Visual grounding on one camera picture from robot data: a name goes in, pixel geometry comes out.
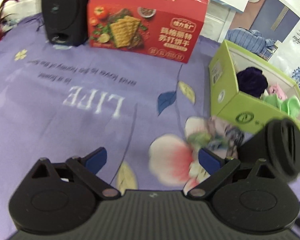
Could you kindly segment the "black portable speaker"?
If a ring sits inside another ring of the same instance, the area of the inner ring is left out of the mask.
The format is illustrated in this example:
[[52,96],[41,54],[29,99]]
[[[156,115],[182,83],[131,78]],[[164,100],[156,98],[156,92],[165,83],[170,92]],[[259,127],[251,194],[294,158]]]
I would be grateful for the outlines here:
[[88,39],[89,0],[41,0],[47,39],[56,45],[80,46]]

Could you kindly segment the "green scrunchie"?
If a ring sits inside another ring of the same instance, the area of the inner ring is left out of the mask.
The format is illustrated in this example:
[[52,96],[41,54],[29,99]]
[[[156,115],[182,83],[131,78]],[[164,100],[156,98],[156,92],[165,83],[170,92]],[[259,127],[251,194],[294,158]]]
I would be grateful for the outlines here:
[[300,115],[300,101],[296,96],[292,96],[285,100],[280,99],[276,94],[262,96],[264,102],[285,112],[291,118],[297,118]]

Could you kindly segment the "dark purple velvet scrunchie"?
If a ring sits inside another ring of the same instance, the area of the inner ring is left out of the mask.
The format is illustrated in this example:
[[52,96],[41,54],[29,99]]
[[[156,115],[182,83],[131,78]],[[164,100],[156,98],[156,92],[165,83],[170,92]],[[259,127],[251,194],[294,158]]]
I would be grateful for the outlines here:
[[267,78],[262,70],[255,67],[248,67],[236,74],[239,91],[260,98],[268,88]]

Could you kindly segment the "floral patterned scrunchie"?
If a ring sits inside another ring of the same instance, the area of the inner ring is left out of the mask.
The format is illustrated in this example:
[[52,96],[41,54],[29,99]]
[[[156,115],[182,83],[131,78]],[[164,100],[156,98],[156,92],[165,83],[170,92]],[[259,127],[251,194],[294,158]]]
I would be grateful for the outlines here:
[[238,127],[216,116],[208,119],[192,116],[185,123],[185,137],[194,154],[207,148],[225,159],[238,158],[237,148],[242,145],[245,134]]

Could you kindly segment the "red cracker box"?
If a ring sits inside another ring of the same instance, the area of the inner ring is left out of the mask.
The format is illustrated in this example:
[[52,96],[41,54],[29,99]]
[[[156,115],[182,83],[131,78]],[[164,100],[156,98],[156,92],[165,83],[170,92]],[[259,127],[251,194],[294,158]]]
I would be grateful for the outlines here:
[[209,0],[89,0],[89,43],[187,63],[208,4]]

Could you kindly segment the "pink tissue pack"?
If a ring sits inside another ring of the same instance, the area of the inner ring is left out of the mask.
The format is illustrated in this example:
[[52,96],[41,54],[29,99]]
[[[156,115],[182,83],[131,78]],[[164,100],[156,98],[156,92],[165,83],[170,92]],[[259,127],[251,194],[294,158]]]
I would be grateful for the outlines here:
[[267,88],[268,94],[275,94],[280,100],[286,100],[287,96],[279,84],[272,85]]

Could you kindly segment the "black lidded coffee cup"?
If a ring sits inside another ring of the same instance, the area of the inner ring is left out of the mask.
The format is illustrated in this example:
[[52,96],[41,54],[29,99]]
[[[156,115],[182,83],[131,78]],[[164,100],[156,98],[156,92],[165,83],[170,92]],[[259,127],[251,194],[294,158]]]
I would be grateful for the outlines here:
[[300,174],[300,129],[291,119],[272,119],[253,137],[237,148],[242,163],[265,159],[283,180]]

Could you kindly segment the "green cardboard box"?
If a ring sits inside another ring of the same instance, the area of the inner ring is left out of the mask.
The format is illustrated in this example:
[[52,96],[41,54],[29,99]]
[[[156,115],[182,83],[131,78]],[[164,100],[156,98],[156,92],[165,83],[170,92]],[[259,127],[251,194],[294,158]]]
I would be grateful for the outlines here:
[[[283,119],[287,114],[239,90],[236,74],[248,67],[261,70],[269,85],[278,84],[288,97],[296,96],[300,101],[300,89],[293,79],[267,61],[230,41],[223,41],[209,64],[210,113],[255,134],[269,120]],[[300,129],[300,114],[294,122]]]

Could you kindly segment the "purple floral tablecloth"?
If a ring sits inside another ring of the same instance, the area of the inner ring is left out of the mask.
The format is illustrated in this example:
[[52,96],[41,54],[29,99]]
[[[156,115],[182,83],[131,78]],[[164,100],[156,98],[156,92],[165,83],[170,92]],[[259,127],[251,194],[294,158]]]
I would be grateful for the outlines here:
[[[185,123],[214,116],[221,44],[200,38],[181,63],[58,48],[42,23],[27,18],[0,42],[0,239],[300,239],[300,182],[265,159],[241,162],[207,199],[186,196],[210,176]],[[97,176],[120,198],[97,199],[66,167],[99,147]]]

